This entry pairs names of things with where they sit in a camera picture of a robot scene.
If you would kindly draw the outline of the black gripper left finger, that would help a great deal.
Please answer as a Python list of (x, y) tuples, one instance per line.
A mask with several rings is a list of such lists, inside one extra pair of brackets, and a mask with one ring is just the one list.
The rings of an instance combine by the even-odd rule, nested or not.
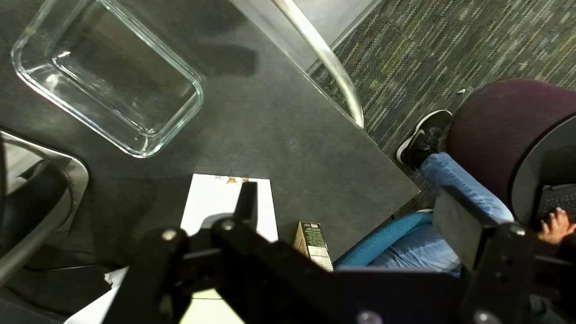
[(195, 236), (151, 232), (114, 301), (115, 324), (178, 324), (202, 290), (216, 290), (247, 324), (335, 324), (326, 270), (256, 232), (258, 186), (243, 184), (232, 214)]

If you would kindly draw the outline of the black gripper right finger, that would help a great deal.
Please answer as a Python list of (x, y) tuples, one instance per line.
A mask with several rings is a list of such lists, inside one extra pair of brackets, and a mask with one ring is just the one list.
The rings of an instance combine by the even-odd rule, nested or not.
[(522, 324), (529, 313), (533, 245), (524, 229), (497, 223), (456, 189), (441, 189), (434, 227), (461, 259), (466, 324)]

